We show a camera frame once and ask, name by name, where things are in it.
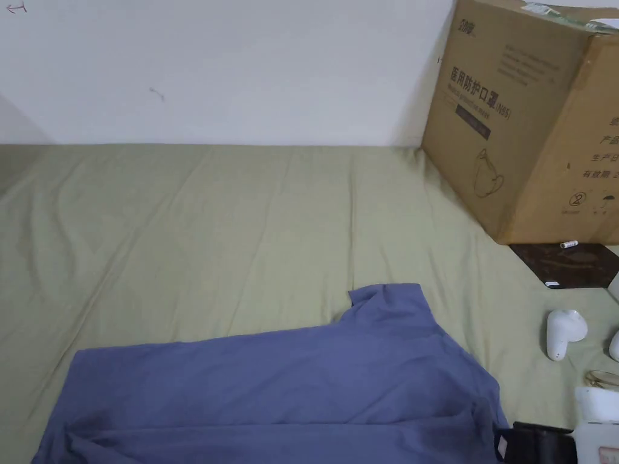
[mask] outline white wall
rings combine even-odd
[[[0,10],[4,143],[415,145],[452,8],[24,1]]]

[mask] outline black object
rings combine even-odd
[[[522,422],[495,434],[496,458],[506,464],[578,464],[573,430]],[[498,451],[501,437],[507,442],[505,457]]]
[[[608,288],[619,272],[619,256],[597,243],[509,247],[548,288]]]

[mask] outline wireless earbud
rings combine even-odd
[[[615,334],[608,347],[610,357],[619,363],[619,332]]]
[[[555,309],[548,315],[546,348],[548,357],[561,361],[568,350],[569,342],[580,342],[587,336],[587,322],[578,311]]]

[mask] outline small white cylinder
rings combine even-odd
[[[571,240],[569,242],[561,243],[561,248],[572,248],[573,246],[578,245],[578,240]]]

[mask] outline mattress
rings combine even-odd
[[[98,145],[0,150],[0,449],[37,449],[74,353],[328,324],[348,290],[416,282],[500,383],[510,421],[574,426],[619,306],[548,290],[420,150]],[[577,309],[563,362],[544,320]]]

